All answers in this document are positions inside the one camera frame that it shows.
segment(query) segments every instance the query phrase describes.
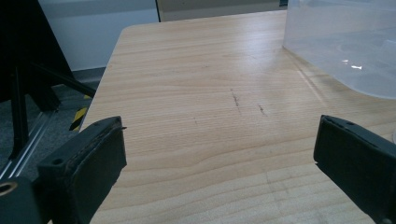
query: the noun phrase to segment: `scratch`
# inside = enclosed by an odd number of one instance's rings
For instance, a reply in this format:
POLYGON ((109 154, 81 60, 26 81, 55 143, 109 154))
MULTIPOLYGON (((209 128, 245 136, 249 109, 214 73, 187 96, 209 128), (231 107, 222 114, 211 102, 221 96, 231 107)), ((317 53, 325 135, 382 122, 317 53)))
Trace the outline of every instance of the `scratch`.
POLYGON ((262 112, 262 114, 263 114, 264 116, 267 116, 267 114, 265 114, 264 109, 262 108, 262 106, 261 106, 261 105, 258 105, 258 106, 259 106, 259 109, 260 109, 260 111, 262 112))
POLYGON ((239 109, 239 99, 235 95, 235 93, 233 93, 233 89, 230 89, 230 91, 231 91, 231 94, 233 95, 233 101, 235 102, 236 108, 238 108, 238 112, 239 112, 239 114, 241 114, 241 110, 239 109))

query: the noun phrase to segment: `yellow and black tape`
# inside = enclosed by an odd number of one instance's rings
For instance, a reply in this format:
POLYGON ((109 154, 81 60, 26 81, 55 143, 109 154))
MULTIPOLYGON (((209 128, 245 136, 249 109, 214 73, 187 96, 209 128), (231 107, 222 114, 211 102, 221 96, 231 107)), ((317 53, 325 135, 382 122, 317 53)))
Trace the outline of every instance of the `yellow and black tape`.
MULTIPOLYGON (((89 97, 88 95, 84 96, 84 99, 89 99, 89 98, 91 98, 91 97, 89 97)), ((79 126, 81 125, 81 122, 83 121, 84 116, 87 113, 87 110, 88 110, 88 107, 82 107, 76 112, 73 122, 70 125, 69 131, 78 131, 79 130, 79 126)))

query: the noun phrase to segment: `clear plastic container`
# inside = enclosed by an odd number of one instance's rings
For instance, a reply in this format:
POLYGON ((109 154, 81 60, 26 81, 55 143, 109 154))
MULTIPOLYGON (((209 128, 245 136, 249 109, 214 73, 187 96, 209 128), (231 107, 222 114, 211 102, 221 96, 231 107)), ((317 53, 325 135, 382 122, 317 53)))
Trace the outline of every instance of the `clear plastic container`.
POLYGON ((283 46, 352 90, 396 99, 396 0, 289 0, 283 46))

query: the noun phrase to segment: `white wall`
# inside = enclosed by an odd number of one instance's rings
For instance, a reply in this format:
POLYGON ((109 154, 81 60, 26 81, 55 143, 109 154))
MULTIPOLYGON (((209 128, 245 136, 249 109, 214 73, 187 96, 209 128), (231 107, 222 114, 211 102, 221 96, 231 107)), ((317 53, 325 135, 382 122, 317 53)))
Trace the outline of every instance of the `white wall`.
POLYGON ((158 22, 155 0, 38 0, 72 71, 105 67, 123 28, 158 22))

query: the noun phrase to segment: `wooden table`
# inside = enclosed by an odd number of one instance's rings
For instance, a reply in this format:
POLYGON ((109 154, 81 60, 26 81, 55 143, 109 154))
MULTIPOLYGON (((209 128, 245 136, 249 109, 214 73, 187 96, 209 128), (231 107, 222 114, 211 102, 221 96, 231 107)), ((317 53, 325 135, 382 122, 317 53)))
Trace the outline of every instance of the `wooden table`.
POLYGON ((373 223, 315 165, 318 122, 328 114, 390 140, 396 101, 283 49, 285 19, 122 32, 83 127, 120 115, 128 165, 93 223, 373 223))

